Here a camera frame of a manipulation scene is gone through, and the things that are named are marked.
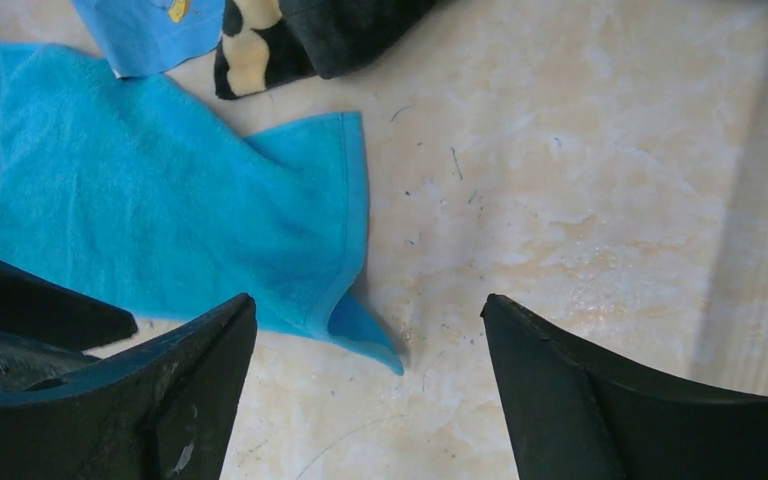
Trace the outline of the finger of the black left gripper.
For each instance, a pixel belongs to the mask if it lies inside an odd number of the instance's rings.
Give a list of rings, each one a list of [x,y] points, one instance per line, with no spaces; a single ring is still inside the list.
[[[0,393],[89,366],[89,350],[136,332],[131,313],[0,261]]]

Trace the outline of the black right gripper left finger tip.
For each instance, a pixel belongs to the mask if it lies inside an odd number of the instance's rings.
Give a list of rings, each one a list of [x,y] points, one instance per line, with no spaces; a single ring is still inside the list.
[[[238,295],[163,335],[0,393],[0,479],[216,479],[256,335]]]

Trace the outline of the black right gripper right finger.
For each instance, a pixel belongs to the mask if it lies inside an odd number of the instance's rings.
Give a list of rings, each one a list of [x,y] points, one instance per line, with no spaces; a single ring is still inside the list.
[[[498,294],[481,312],[522,479],[768,479],[768,396],[642,365]]]

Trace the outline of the teal small cloth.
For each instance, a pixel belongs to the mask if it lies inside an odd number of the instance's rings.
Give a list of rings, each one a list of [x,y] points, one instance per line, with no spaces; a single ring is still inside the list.
[[[401,374],[351,294],[367,254],[362,118],[243,137],[168,76],[117,80],[57,44],[0,43],[0,260],[144,317],[240,293],[268,331]]]

